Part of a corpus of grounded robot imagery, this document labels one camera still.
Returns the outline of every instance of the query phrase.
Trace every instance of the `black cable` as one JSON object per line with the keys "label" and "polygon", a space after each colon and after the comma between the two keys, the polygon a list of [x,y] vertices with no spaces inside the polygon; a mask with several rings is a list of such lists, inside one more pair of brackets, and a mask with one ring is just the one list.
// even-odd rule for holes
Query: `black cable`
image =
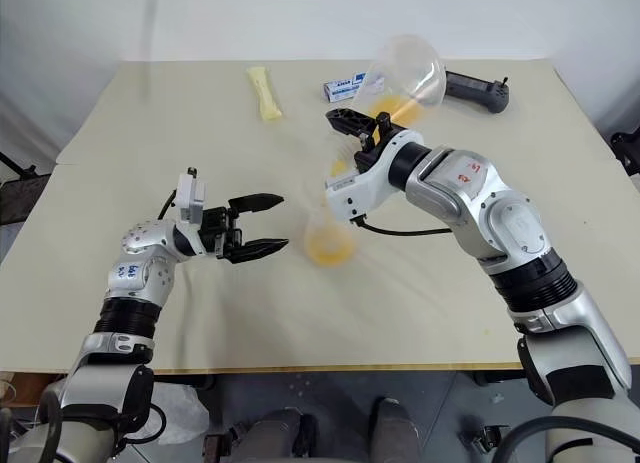
{"label": "black cable", "polygon": [[610,440],[620,443],[631,449],[636,454],[640,454],[640,440],[628,435],[627,433],[612,428],[595,421],[584,420],[582,418],[573,418],[571,416],[544,416],[534,420],[527,421],[522,425],[511,430],[505,436],[493,456],[492,463],[508,463],[514,451],[526,438],[541,431],[552,429],[568,429],[587,431],[596,435],[604,436]]}
{"label": "black cable", "polygon": [[9,461],[9,445],[11,431],[11,410],[2,408],[0,410],[0,463]]}
{"label": "black cable", "polygon": [[164,432],[164,429],[167,427],[167,415],[164,414],[164,411],[162,411],[162,408],[160,408],[158,405],[154,405],[153,403],[151,403],[149,406],[156,413],[158,413],[158,416],[160,417],[160,429],[156,431],[153,435],[147,436],[146,438],[138,438],[138,439],[123,438],[122,443],[127,445],[143,445],[145,443],[149,443],[153,440],[158,439],[160,435]]}
{"label": "black cable", "polygon": [[176,190],[173,190],[171,192],[171,194],[169,195],[169,198],[167,198],[167,201],[164,202],[164,206],[160,210],[160,214],[158,215],[158,219],[159,220],[164,218],[164,215],[167,212],[167,210],[169,209],[169,207],[173,206],[173,200],[175,200],[175,199],[176,199]]}
{"label": "black cable", "polygon": [[53,463],[60,443],[60,434],[62,433],[62,410],[60,409],[58,395],[52,390],[45,390],[42,393],[38,414],[43,423],[49,424],[47,439],[42,448],[42,453],[40,453],[38,463]]}
{"label": "black cable", "polygon": [[421,230],[421,231],[395,231],[395,230],[384,230],[382,228],[377,228],[375,226],[371,226],[364,222],[364,218],[359,216],[358,218],[354,218],[352,220],[356,225],[360,228],[364,228],[365,230],[373,231],[374,233],[379,233],[381,235],[389,235],[389,236],[427,236],[427,235],[439,235],[441,233],[451,233],[449,228],[437,228],[435,230]]}

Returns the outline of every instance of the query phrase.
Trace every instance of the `table surface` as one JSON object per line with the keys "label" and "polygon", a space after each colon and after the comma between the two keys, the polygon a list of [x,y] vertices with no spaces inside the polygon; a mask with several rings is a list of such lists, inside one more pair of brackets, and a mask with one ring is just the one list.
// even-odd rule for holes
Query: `table surface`
{"label": "table surface", "polygon": [[[366,63],[264,62],[284,112],[266,123],[245,73],[252,64],[122,65],[59,156],[0,268],[0,368],[70,366],[98,318],[121,236],[158,213],[188,166],[207,181],[208,207],[253,192],[283,195],[284,204],[242,215],[240,225],[246,239],[291,243],[243,265],[179,265],[156,331],[157,371],[517,367],[505,304],[451,236],[354,229],[357,253],[347,263],[323,269],[307,259],[309,188],[320,180],[331,135],[323,115],[337,106],[321,85]],[[640,196],[619,163],[549,62],[451,61],[448,68],[490,80],[508,75],[509,106],[490,115],[446,99],[415,128],[430,147],[486,155],[533,199],[557,251],[637,359],[640,305],[630,303],[640,274]],[[399,194],[369,221],[441,227]]]}

